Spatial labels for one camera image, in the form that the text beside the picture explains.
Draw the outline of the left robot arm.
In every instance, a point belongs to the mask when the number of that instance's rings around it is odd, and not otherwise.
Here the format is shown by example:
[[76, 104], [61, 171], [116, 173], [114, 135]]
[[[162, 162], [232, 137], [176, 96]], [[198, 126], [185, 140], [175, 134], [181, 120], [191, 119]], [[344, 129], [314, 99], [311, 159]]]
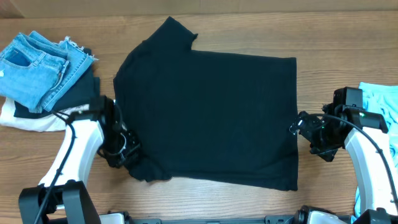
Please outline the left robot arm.
[[98, 214], [86, 189], [95, 156], [113, 168], [131, 165], [139, 157], [141, 143], [124, 127], [119, 106], [99, 96], [87, 110], [53, 115], [67, 125], [65, 138], [38, 186], [23, 189], [19, 196], [23, 223], [132, 223], [128, 212]]

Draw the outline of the blue denim shorts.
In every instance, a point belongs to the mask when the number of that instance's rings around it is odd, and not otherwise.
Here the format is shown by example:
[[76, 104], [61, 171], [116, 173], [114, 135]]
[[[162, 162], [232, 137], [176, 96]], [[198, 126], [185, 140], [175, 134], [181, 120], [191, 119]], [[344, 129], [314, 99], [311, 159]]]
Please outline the blue denim shorts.
[[[95, 62], [90, 50], [79, 47], [66, 37], [59, 43], [47, 40], [38, 32], [18, 34], [1, 52], [1, 96], [19, 102], [33, 113], [51, 111], [55, 102]], [[54, 75], [50, 92], [28, 102], [28, 88], [22, 79], [30, 69], [37, 75]]]

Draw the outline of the black t-shirt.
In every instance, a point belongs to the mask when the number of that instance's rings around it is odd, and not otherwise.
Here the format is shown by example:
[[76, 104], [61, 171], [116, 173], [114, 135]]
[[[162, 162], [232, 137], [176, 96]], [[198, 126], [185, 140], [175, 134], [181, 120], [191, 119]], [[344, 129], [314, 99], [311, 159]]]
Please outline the black t-shirt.
[[296, 58], [198, 51], [195, 39], [169, 17], [114, 78], [123, 120], [142, 144], [129, 174], [297, 190]]

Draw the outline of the folded dark navy garment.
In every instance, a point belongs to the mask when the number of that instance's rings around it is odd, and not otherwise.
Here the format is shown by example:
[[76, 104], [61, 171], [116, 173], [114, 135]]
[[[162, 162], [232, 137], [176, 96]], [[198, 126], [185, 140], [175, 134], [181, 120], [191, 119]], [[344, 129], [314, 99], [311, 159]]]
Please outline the folded dark navy garment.
[[[39, 96], [44, 96], [45, 93], [50, 92], [50, 85], [55, 83], [55, 76], [50, 75], [37, 75], [33, 69], [30, 69], [27, 75], [22, 79], [22, 84], [26, 86], [28, 90], [28, 102], [36, 100]], [[87, 104], [90, 98], [98, 96], [100, 94], [100, 79], [93, 76], [93, 70], [89, 66], [81, 74], [79, 79], [65, 92], [65, 94], [58, 99], [53, 110], [63, 110]], [[38, 119], [49, 115], [48, 111], [42, 110], [41, 113], [30, 112], [27, 107], [15, 102], [15, 113], [14, 116], [17, 118], [32, 118]]]

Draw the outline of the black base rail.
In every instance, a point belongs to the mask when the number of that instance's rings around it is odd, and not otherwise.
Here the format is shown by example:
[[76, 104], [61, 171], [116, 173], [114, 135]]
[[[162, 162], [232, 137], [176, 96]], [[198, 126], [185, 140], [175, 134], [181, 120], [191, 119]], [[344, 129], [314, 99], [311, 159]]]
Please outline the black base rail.
[[127, 212], [99, 216], [102, 224], [289, 224], [306, 223], [307, 215], [298, 210], [294, 215], [266, 215], [264, 218], [161, 220], [159, 218], [132, 218]]

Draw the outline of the light blue crumpled shirt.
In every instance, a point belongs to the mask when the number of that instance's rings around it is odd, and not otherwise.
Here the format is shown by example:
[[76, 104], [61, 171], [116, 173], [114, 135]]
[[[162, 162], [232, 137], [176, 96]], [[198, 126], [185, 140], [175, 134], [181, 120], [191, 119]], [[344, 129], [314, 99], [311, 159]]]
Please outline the light blue crumpled shirt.
[[363, 108], [371, 113], [381, 114], [385, 120], [389, 150], [397, 172], [397, 86], [385, 86], [361, 82], [363, 91]]

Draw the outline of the folded white garment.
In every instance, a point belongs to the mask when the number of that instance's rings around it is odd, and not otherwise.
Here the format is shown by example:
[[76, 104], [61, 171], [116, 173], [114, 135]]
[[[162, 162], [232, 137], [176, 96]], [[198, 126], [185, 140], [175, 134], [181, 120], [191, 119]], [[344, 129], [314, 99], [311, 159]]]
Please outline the folded white garment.
[[17, 118], [14, 117], [16, 106], [14, 100], [6, 98], [1, 109], [1, 125], [26, 131], [53, 132], [64, 131], [66, 124], [53, 114], [43, 118]]

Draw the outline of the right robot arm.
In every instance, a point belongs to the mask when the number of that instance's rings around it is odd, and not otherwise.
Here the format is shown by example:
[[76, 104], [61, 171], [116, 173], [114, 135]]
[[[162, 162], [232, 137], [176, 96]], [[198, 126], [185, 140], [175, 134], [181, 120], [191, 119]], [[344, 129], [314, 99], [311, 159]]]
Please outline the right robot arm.
[[340, 148], [348, 152], [361, 197], [356, 223], [397, 223], [397, 172], [384, 117], [366, 111], [362, 90], [351, 87], [335, 90], [322, 111], [301, 111], [290, 132], [307, 139], [310, 153], [324, 161], [331, 162]]

